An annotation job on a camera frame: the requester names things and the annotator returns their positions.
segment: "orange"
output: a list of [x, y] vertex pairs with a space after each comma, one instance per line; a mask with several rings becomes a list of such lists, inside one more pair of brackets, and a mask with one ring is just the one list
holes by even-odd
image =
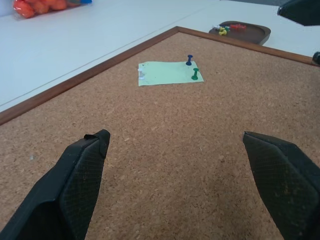
[[53, 5], [50, 6], [53, 10], [64, 10], [67, 8], [67, 3], [65, 0], [56, 0]]
[[32, 18], [35, 15], [33, 8], [22, 0], [14, 0], [13, 9], [26, 19]]

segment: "black object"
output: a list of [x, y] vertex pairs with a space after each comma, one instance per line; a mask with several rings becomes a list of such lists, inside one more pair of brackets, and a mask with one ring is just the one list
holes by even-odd
[[0, 233], [1, 240], [84, 240], [97, 202], [110, 133], [71, 144], [36, 182]]
[[320, 0], [291, 0], [279, 7], [278, 15], [304, 26], [320, 25]]
[[315, 64], [319, 64], [319, 65], [320, 65], [320, 51], [317, 51], [317, 52], [313, 55], [312, 61], [313, 61]]
[[293, 143], [245, 132], [260, 197], [285, 240], [320, 239], [320, 169]]

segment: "white push pin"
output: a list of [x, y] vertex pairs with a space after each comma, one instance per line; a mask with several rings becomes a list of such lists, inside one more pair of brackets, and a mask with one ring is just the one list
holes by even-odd
[[145, 75], [144, 75], [144, 73], [143, 73], [142, 71], [143, 71], [143, 69], [142, 69], [142, 68], [138, 68], [138, 72], [139, 72], [139, 79], [140, 79], [140, 80], [145, 79]]

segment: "green push pin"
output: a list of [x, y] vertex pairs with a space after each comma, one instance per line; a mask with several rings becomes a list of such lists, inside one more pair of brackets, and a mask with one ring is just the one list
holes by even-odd
[[194, 75], [191, 77], [193, 80], [198, 80], [198, 77], [197, 77], [197, 73], [199, 71], [199, 68], [194, 68]]

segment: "white table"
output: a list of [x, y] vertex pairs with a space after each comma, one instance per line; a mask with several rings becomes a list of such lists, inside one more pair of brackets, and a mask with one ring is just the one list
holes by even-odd
[[0, 17], [0, 112], [174, 26], [208, 32], [225, 21], [269, 27], [264, 44], [312, 56], [320, 27], [277, 16], [276, 6], [217, 0], [95, 0], [31, 19]]

